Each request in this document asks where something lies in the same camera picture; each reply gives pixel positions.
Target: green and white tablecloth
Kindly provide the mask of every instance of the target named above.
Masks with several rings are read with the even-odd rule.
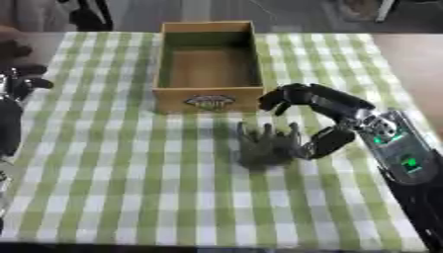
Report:
[[[236,162],[236,123],[331,122],[308,108],[162,116],[150,91],[160,38],[69,33],[23,118],[23,170],[3,241],[423,250],[361,140],[265,173]],[[422,113],[369,35],[257,36],[268,88],[320,83]]]

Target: wooden box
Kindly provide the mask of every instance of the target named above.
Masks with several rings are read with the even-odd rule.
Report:
[[[162,35],[157,111],[257,110],[263,85],[250,22],[165,23]]]

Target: box label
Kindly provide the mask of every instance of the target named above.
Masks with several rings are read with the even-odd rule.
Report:
[[[235,99],[226,95],[195,95],[184,102],[202,110],[218,111],[234,103]]]

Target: gray floor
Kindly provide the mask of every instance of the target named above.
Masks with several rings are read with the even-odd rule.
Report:
[[[347,22],[336,0],[108,0],[117,31],[162,22],[252,20],[258,32],[443,33],[443,4],[399,0],[383,23]]]

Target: dark gray hand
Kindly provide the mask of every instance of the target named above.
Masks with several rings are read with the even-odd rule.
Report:
[[[239,163],[247,168],[263,168],[291,162],[300,154],[300,134],[296,123],[290,124],[291,132],[274,132],[270,124],[264,125],[260,135],[256,130],[247,131],[238,123],[237,134],[240,142]]]

